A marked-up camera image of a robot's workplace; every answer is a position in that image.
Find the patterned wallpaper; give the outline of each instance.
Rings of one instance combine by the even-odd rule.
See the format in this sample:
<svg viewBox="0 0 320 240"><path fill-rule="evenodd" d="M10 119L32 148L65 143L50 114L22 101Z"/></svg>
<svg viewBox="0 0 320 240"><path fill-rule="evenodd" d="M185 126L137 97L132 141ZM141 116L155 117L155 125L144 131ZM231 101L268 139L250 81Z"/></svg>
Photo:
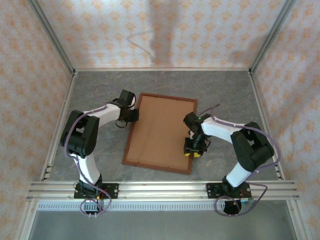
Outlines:
<svg viewBox="0 0 320 240"><path fill-rule="evenodd" d="M320 239L320 2L299 0L254 76L279 142L285 175L298 180Z"/></svg>
<svg viewBox="0 0 320 240"><path fill-rule="evenodd" d="M25 0L0 4L0 232L15 234L70 75Z"/></svg>
<svg viewBox="0 0 320 240"><path fill-rule="evenodd" d="M74 68L249 68L285 0L39 0Z"/></svg>

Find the white ventilation grille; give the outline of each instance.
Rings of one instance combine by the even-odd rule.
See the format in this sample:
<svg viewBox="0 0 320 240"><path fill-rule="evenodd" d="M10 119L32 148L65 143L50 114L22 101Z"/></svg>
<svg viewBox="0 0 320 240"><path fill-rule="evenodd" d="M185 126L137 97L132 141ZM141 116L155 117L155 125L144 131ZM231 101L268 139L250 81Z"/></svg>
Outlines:
<svg viewBox="0 0 320 240"><path fill-rule="evenodd" d="M40 202L38 211L78 211L79 202ZM219 201L217 209L223 210L225 202ZM84 205L85 211L96 211L93 202ZM213 201L203 202L112 202L109 211L210 211L214 210Z"/></svg>

